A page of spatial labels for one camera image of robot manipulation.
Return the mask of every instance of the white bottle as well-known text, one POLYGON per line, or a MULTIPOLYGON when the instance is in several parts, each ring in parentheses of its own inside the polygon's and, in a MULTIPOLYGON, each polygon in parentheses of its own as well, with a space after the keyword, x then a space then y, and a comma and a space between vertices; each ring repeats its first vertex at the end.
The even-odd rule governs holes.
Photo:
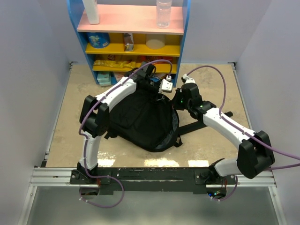
POLYGON ((90 24, 99 24, 97 0, 82 0, 90 24))

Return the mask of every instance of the blue can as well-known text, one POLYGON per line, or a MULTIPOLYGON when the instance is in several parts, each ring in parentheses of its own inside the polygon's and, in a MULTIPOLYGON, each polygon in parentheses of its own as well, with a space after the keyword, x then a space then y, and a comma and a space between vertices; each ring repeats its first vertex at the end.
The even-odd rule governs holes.
POLYGON ((92 33, 88 32, 90 44, 94 48, 104 48, 109 45, 110 39, 108 33, 92 33))

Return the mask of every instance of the yellow shelf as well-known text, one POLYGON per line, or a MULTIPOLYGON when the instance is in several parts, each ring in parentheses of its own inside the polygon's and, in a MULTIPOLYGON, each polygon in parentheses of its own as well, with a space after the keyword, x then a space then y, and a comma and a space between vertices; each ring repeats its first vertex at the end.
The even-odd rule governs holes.
MULTIPOLYGON (((137 62, 135 67, 140 67, 141 63, 137 62)), ((155 64, 156 66, 156 73, 157 74, 166 74, 170 71, 170 64, 155 64)), ((132 70, 131 68, 113 68, 113 67, 103 67, 103 66, 93 66, 94 71, 112 71, 112 72, 127 72, 132 70)), ((177 72, 177 64, 173 63, 172 74, 177 72)))
POLYGON ((150 49, 146 46, 145 34, 134 34, 134 50, 124 51, 123 35, 121 33, 110 33, 111 43, 104 48, 94 48, 88 43, 87 54, 114 54, 114 55, 150 55, 150 56, 180 56, 180 36, 166 35, 165 46, 160 49, 150 49))

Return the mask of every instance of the packaged food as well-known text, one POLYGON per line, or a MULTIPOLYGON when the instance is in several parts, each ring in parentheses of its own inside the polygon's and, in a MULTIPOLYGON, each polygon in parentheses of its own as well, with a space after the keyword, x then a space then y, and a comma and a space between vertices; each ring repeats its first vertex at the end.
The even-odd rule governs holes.
POLYGON ((113 73, 113 75, 116 78, 117 82, 119 82, 122 79, 122 77, 124 76, 124 74, 125 74, 124 72, 114 72, 113 73))
POLYGON ((140 56, 141 61, 146 61, 146 62, 151 62, 154 60, 168 60, 170 62, 173 61, 173 57, 169 56, 146 56, 146 55, 141 55, 140 56))
POLYGON ((123 34, 124 40, 124 51, 125 52, 132 52, 133 51, 133 33, 124 33, 123 34))
POLYGON ((155 74, 156 77, 163 79, 167 76, 167 74, 155 74))
POLYGON ((137 56, 98 55, 94 65, 113 68, 134 68, 137 56))
POLYGON ((110 39, 108 33, 88 32, 90 44, 94 48, 104 48, 109 45, 110 39))

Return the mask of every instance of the cylindrical container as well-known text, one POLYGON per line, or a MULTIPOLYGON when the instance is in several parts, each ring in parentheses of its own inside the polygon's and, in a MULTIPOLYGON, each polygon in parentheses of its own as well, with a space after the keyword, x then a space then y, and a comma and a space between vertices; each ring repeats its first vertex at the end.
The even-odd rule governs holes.
POLYGON ((108 33, 92 33, 88 32, 90 44, 94 48, 104 48, 109 45, 110 39, 108 33))
POLYGON ((158 49, 165 46, 164 34, 146 34, 146 45, 151 49, 158 49))
POLYGON ((100 23, 97 0, 82 0, 90 24, 100 23))
POLYGON ((170 25, 172 0, 156 0, 156 25, 167 28, 170 25))

